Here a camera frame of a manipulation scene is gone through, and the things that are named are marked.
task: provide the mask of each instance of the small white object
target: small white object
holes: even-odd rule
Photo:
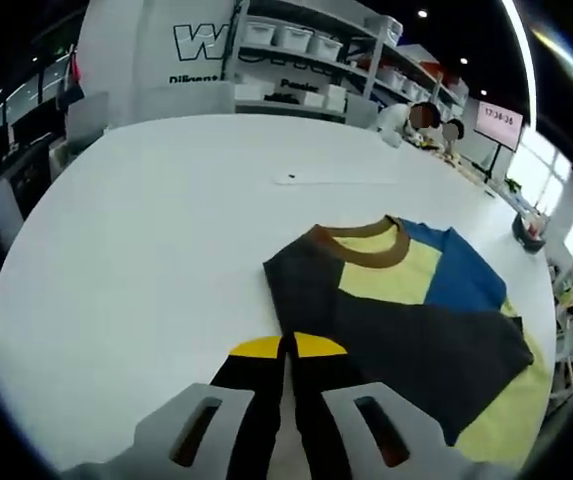
[[[401,91],[406,77],[391,67],[382,67],[377,70],[377,78],[393,90]]]
[[[325,97],[324,108],[332,112],[346,111],[346,98]]]
[[[319,92],[317,93],[325,97],[346,100],[346,89],[344,87],[340,87],[339,85],[333,85],[333,84],[324,85],[322,88],[319,89]]]
[[[341,42],[336,42],[322,35],[315,35],[308,44],[308,53],[315,55],[317,58],[334,62],[337,60],[339,51],[343,46],[344,44]]]
[[[322,108],[324,106],[324,96],[315,92],[295,92],[295,98],[299,100],[300,105],[306,105],[307,107]]]
[[[273,38],[275,45],[286,48],[294,52],[305,52],[308,49],[308,43],[313,32],[288,25],[277,27],[277,33]]]
[[[244,33],[244,43],[270,45],[275,34],[275,25],[260,22],[248,22]]]
[[[404,82],[402,91],[408,96],[408,98],[410,98],[412,102],[417,101],[417,97],[419,95],[419,85],[413,82],[410,78],[407,78],[406,82]]]
[[[235,85],[235,100],[262,100],[264,94],[260,85]]]
[[[267,80],[262,80],[248,73],[240,73],[235,76],[236,83],[241,85],[257,85],[262,89],[262,94],[272,95],[275,93],[275,82],[269,82]]]

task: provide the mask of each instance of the white shelf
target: white shelf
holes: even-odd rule
[[[414,102],[413,99],[411,99],[408,95],[406,95],[404,92],[401,92],[399,90],[395,90],[393,87],[391,87],[390,85],[385,84],[384,82],[382,82],[379,78],[375,79],[375,85],[377,85],[380,88],[383,88],[384,90],[386,90],[387,92],[393,94],[394,96],[401,98],[402,100],[405,100],[406,102]]]
[[[337,112],[334,110],[327,110],[325,108],[309,107],[308,105],[299,105],[294,103],[271,102],[267,100],[237,100],[236,107],[241,109],[253,110],[283,110],[290,112],[303,112],[315,115],[327,115],[337,118],[345,118],[344,112]]]
[[[337,36],[342,41],[366,39],[368,41],[378,41],[378,33],[373,32],[356,22],[352,22],[342,18],[336,14],[320,10],[313,5],[304,5],[292,0],[250,0],[249,15],[273,18],[293,24],[309,27],[314,30],[330,33]],[[313,55],[303,52],[293,52],[286,49],[273,46],[261,46],[245,44],[241,47],[242,51],[255,50],[269,53],[275,56],[286,56],[291,58],[301,58],[308,60],[319,65],[325,65],[336,70],[341,70],[349,74],[360,76],[368,79],[368,72],[359,68],[353,68],[349,65],[340,62],[330,62],[317,58]],[[419,62],[404,55],[397,50],[396,47],[391,46],[384,42],[383,55],[387,55],[394,59],[394,64],[400,71],[409,77],[411,80],[417,82],[424,88],[432,90],[437,83],[437,80],[424,69]],[[403,93],[390,89],[379,80],[375,80],[375,84],[387,88],[392,91],[396,96],[405,98],[410,101]],[[448,90],[444,85],[440,86],[439,96],[442,101],[446,103],[456,103],[462,106],[462,101],[459,97],[455,96],[453,92]]]
[[[341,70],[346,73],[357,75],[362,78],[368,77],[368,72],[357,67],[351,67],[345,63],[333,62],[331,60],[326,60],[323,58],[316,57],[306,52],[297,52],[294,50],[288,50],[286,48],[275,47],[273,45],[255,45],[251,43],[244,43],[240,48],[240,54],[248,52],[258,52],[261,55],[271,56],[271,57],[282,57],[291,59],[302,59],[310,63],[332,68],[334,70]]]

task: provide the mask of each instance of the shelving unit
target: shelving unit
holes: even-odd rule
[[[301,112],[310,113],[316,116],[328,116],[337,119],[346,118],[343,112],[335,112],[326,110],[325,108],[309,107],[308,105],[297,105],[291,103],[269,102],[266,100],[246,100],[237,101],[235,103],[239,112],[252,112],[252,111],[284,111],[284,112]]]
[[[290,24],[311,28],[315,31],[324,32],[336,37],[344,43],[345,48],[340,52],[337,61],[328,61],[305,52],[291,51],[272,45],[242,44],[243,31],[249,16],[261,17],[270,21],[278,20]],[[229,53],[231,58],[225,61],[225,69],[222,72],[224,79],[234,78],[236,67],[239,63],[239,55],[266,56],[269,58],[282,58],[290,61],[302,61],[321,67],[338,74],[336,79],[349,77],[358,79],[364,98],[371,97],[374,88],[382,89],[394,96],[401,102],[412,101],[405,93],[393,90],[390,86],[376,78],[382,56],[388,57],[401,73],[418,83],[423,88],[432,90],[433,95],[444,103],[462,105],[461,100],[441,83],[441,79],[435,79],[417,61],[399,52],[395,47],[386,43],[387,30],[382,25],[380,31],[371,31],[351,20],[319,9],[310,4],[298,4],[294,0],[238,0],[236,16],[231,21],[231,45]],[[352,67],[345,62],[348,46],[351,43],[367,42],[372,48],[371,66],[369,71]],[[305,112],[306,107],[298,111]]]
[[[332,62],[330,60],[325,60],[323,58],[316,57],[310,53],[305,52],[295,52],[293,50],[287,50],[285,48],[275,47],[273,45],[253,45],[253,44],[243,44],[240,47],[241,54],[257,54],[261,56],[267,56],[271,58],[286,58],[291,60],[304,60],[307,63],[316,65],[319,67],[329,68],[336,71],[341,71],[346,74],[356,75],[358,77],[367,78],[368,72],[357,67],[351,67],[341,62]]]

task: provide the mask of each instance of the blue sleeve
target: blue sleeve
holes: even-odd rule
[[[506,285],[499,275],[455,230],[446,232],[424,303],[478,312],[497,311],[505,300]]]

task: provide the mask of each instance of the ceiling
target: ceiling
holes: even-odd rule
[[[501,0],[360,1],[400,20],[404,43],[422,44],[452,72],[461,74],[471,95],[479,97],[486,90],[488,101],[529,116],[522,57]],[[0,88],[12,84],[18,71],[26,71],[39,48],[31,41],[40,32],[88,2],[0,0]],[[518,7],[528,25],[544,19],[573,45],[573,2],[572,9],[560,0],[522,0]],[[426,19],[418,17],[420,9],[429,12]],[[527,35],[538,90],[538,129],[573,162],[573,80],[535,35],[530,31]],[[469,60],[468,65],[460,63],[462,57]]]

